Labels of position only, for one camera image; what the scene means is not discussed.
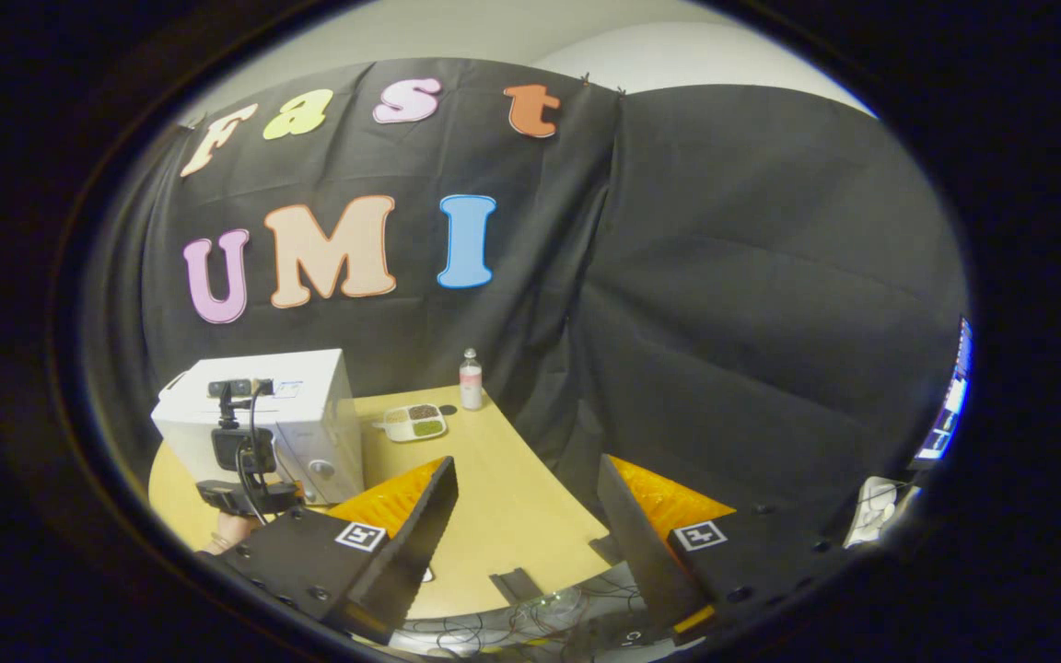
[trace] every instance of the wooden table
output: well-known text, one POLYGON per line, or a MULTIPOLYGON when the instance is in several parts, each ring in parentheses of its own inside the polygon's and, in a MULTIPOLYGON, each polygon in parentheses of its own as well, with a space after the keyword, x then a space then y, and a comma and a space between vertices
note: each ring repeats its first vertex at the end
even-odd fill
MULTIPOLYGON (((421 585, 408 620, 506 608, 489 575, 519 566, 547 593, 603 574, 607 563, 587 544, 608 529, 557 482, 488 395, 480 411, 459 402, 455 385, 354 399, 367 487, 437 457, 456 461, 458 499, 430 564, 435 579, 421 585), (388 408, 421 402, 457 406, 445 418, 445 436, 397 443, 371 425, 388 408)), ((218 512, 199 499, 170 444, 155 457, 150 503, 186 545, 199 549, 210 541, 218 512)))

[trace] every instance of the letter a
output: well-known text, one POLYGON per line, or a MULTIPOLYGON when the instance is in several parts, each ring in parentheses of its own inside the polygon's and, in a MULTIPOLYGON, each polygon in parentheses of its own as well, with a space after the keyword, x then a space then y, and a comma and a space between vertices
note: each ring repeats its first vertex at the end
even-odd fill
POLYGON ((281 114, 271 119, 264 127, 264 139, 274 140, 288 136, 300 136, 316 129, 325 120, 325 108, 333 100, 332 89, 311 89, 286 101, 281 114))

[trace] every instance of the computer monitor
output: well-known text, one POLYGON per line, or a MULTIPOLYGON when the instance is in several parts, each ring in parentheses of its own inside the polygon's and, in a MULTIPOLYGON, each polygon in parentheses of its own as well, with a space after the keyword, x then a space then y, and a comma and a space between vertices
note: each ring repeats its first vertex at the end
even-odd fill
POLYGON ((973 329, 969 320, 960 318, 960 342, 956 349, 956 366, 953 378, 947 382, 944 402, 939 408, 939 415, 932 423, 930 431, 923 446, 912 458, 912 470, 924 470, 939 461, 947 451, 947 444, 956 433, 956 424, 960 422, 960 411, 964 407, 964 392, 968 390, 968 373, 970 360, 973 356, 973 329))

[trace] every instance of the food tray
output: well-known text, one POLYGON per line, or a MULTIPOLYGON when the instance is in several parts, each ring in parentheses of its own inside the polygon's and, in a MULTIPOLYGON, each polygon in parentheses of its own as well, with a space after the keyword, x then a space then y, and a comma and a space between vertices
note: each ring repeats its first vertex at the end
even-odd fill
POLYGON ((375 428, 383 429, 393 442, 413 442, 442 436, 450 425, 435 404, 416 403, 384 412, 375 428))

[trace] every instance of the white box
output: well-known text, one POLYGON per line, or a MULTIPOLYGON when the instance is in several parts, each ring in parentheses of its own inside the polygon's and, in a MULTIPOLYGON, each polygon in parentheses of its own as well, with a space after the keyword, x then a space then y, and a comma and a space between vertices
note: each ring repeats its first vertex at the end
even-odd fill
MULTIPOLYGON (((363 492, 359 419, 338 349, 206 359, 170 381, 151 419, 195 483, 240 483, 236 471, 215 460, 211 431, 220 426, 220 399, 207 396, 207 385, 241 379, 274 381, 275 392, 256 402, 256 428, 273 433, 277 457, 269 483, 299 479, 309 504, 342 503, 363 492)), ((247 431, 248 411, 237 409, 236 420, 247 431)))

